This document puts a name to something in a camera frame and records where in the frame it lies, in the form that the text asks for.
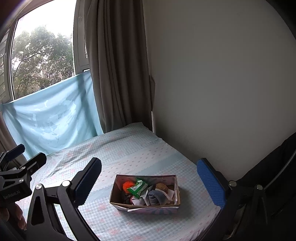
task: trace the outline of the brown plush toy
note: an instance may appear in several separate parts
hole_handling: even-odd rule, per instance
[[[168,193],[168,187],[164,183],[157,183],[155,188],[162,190],[165,193]]]

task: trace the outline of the black cloth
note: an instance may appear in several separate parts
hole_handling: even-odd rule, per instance
[[[296,133],[286,139],[237,183],[241,186],[266,186],[284,167],[296,149]],[[271,216],[272,240],[296,240],[294,228],[296,206],[296,158],[266,190],[267,212]]]

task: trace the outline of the light blue cloth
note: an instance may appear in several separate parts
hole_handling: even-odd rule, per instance
[[[5,123],[25,157],[46,155],[103,134],[90,71],[1,105]]]

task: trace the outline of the blue gripper pad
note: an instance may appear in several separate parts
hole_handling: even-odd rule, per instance
[[[79,171],[72,179],[71,190],[75,206],[78,207],[85,203],[101,171],[101,160],[93,157],[87,166],[82,171]]]
[[[212,171],[202,159],[197,161],[197,173],[207,189],[213,203],[221,208],[225,205],[225,191]]]

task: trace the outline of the bed sheet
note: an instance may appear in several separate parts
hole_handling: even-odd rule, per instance
[[[49,155],[46,165],[32,177],[32,190],[38,183],[51,187],[71,180],[92,157],[101,160],[102,172],[79,211],[102,241],[194,240],[220,211],[197,174],[196,165],[142,123]],[[177,175],[181,199],[177,214],[135,214],[115,209],[109,198],[116,174]],[[26,218],[30,200],[28,197],[18,202]],[[67,236],[76,240],[60,206],[56,209]]]

